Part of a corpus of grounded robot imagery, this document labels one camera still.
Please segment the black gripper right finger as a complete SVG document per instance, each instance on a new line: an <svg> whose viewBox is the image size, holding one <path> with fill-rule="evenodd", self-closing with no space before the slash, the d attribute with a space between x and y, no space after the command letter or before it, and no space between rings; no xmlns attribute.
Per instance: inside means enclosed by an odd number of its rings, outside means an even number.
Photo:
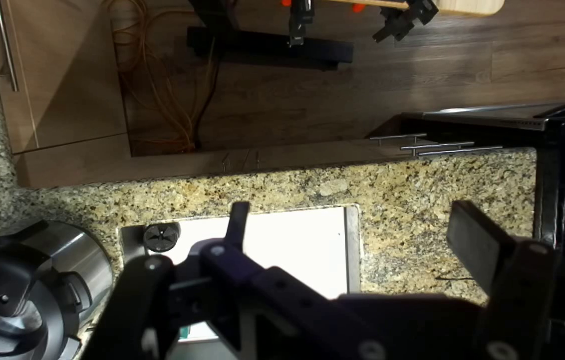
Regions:
<svg viewBox="0 0 565 360"><path fill-rule="evenodd" d="M514 237L468 199L450 204L446 243L484 293L514 249Z"/></svg>

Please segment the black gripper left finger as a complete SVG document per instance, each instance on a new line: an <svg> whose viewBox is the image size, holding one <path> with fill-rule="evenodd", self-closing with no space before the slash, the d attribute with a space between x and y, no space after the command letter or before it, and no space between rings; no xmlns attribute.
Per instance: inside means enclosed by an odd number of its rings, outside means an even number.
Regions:
<svg viewBox="0 0 565 360"><path fill-rule="evenodd" d="M243 245L247 214L249 214L247 202L233 202L229 208L225 239L233 243L235 248Z"/></svg>

